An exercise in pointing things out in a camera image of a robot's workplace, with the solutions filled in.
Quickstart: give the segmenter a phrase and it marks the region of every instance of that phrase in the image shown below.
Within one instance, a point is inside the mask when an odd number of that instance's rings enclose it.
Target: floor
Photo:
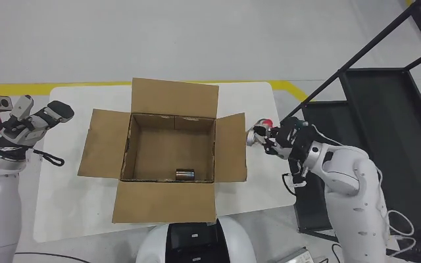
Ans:
[[[401,0],[2,1],[0,83],[169,80],[291,80],[309,94],[405,7]],[[404,66],[421,55],[421,34],[405,22],[356,66]],[[412,71],[419,83],[421,69]],[[274,91],[280,118],[297,103]],[[340,99],[333,83],[317,99]],[[44,105],[48,97],[36,97]],[[36,243],[32,228],[39,162],[22,173],[19,251],[90,262],[134,262],[148,229]],[[306,246],[335,262],[331,243],[301,235],[293,207],[233,216],[257,261]],[[19,255],[14,262],[67,262]]]

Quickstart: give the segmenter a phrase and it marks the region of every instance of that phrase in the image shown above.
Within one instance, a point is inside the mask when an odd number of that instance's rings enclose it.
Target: cardboard box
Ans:
[[[132,112],[93,110],[78,175],[119,179],[112,222],[216,221],[214,183],[247,179],[245,116],[216,119],[218,89],[134,78]]]

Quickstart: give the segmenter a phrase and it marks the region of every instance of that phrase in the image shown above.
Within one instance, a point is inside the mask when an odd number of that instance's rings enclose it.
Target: box flap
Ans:
[[[216,118],[215,85],[134,78],[132,112]]]
[[[79,176],[120,177],[129,123],[129,112],[93,110]]]
[[[239,113],[216,120],[215,181],[247,179],[245,161],[245,115]]]
[[[213,183],[118,182],[113,223],[215,221]]]

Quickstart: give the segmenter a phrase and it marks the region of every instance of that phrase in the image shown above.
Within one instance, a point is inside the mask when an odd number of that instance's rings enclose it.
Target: white table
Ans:
[[[245,112],[246,129],[260,118],[278,120],[270,84],[219,84],[217,117]],[[130,86],[58,87],[50,101],[69,104],[75,117],[50,130],[43,150],[64,158],[63,167],[43,162],[39,179],[34,239],[38,242],[95,235],[156,224],[111,223],[116,179],[81,178],[77,171],[93,108],[130,112]],[[281,179],[288,162],[266,155],[260,145],[247,148],[245,183],[217,183],[219,216],[264,210],[295,203]]]

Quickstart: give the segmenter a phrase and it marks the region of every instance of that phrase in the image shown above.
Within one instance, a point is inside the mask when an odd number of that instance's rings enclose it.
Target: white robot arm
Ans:
[[[29,95],[22,96],[14,108],[8,97],[0,97],[0,104],[0,111],[11,110],[10,119],[1,123],[0,127],[0,262],[11,263],[22,227],[18,184],[19,172],[26,167],[26,151],[42,139],[49,129],[69,121],[74,112],[68,105],[53,101],[30,115],[34,101]],[[33,151],[43,154],[54,165],[64,164],[62,159]]]
[[[260,143],[267,154],[296,160],[302,176],[310,170],[324,181],[328,216],[346,263],[386,262],[389,221],[376,165],[359,148],[317,142],[326,139],[296,117],[280,127],[259,120],[247,134],[248,145]]]

